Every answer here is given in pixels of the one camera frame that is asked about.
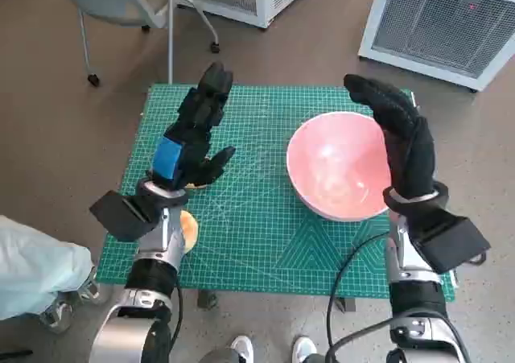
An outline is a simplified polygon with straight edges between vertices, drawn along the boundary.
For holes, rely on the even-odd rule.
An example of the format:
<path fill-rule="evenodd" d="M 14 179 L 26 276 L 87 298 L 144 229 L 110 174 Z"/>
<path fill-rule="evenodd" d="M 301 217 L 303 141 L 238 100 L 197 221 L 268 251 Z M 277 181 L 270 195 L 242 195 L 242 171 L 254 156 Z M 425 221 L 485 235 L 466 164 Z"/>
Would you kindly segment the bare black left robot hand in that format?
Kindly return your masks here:
<path fill-rule="evenodd" d="M 236 148 L 227 146 L 208 157 L 212 128 L 220 125 L 233 86 L 233 73 L 212 63 L 198 85 L 191 87 L 178 108 L 178 117 L 159 139 L 148 176 L 161 188 L 174 191 L 188 185 L 203 187 L 224 172 Z"/>

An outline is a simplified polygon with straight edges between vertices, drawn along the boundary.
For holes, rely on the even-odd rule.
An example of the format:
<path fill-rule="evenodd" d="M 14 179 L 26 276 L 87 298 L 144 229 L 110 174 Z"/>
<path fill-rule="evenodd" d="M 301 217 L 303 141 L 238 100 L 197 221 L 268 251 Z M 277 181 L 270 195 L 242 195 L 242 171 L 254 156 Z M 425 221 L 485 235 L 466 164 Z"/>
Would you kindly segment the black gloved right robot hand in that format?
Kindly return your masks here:
<path fill-rule="evenodd" d="M 435 147 L 428 122 L 400 89 L 355 74 L 344 77 L 352 101 L 368 106 L 381 127 L 391 186 L 405 200 L 434 192 Z"/>

